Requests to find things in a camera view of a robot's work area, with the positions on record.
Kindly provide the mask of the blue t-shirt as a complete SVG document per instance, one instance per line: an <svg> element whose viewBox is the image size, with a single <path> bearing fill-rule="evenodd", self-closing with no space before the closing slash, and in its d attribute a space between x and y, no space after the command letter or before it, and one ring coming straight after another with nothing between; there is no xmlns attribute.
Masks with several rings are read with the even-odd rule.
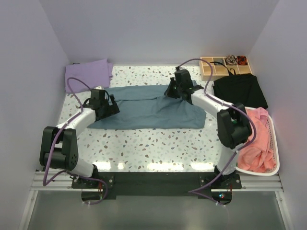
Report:
<svg viewBox="0 0 307 230"><path fill-rule="evenodd" d="M89 125L91 129L200 129L206 112L182 99L164 96L167 85L109 88L119 113Z"/></svg>

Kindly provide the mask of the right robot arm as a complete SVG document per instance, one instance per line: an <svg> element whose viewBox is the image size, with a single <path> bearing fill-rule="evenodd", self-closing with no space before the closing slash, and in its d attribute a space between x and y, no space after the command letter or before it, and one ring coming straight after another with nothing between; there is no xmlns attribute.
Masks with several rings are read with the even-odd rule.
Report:
<svg viewBox="0 0 307 230"><path fill-rule="evenodd" d="M206 92L205 87L193 83L188 70L180 68L177 68L175 76L170 78L165 96L180 98L216 118L217 134L223 147L216 165L219 173L213 177L213 181L217 187L225 188L231 182L229 174L236 170L238 152L255 139L248 139L252 134L256 134L256 131L245 106L241 103L225 102Z"/></svg>

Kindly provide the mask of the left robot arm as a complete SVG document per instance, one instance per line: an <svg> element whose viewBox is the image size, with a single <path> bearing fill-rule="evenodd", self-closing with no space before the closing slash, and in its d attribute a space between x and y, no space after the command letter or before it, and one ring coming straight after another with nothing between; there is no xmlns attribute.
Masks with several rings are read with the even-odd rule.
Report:
<svg viewBox="0 0 307 230"><path fill-rule="evenodd" d="M77 137L91 124L119 113L115 97L106 90L91 90L90 98L81 105L80 111L67 121L48 126L43 130L39 162L48 172L62 169L83 177L89 188L99 184L94 165L79 158Z"/></svg>

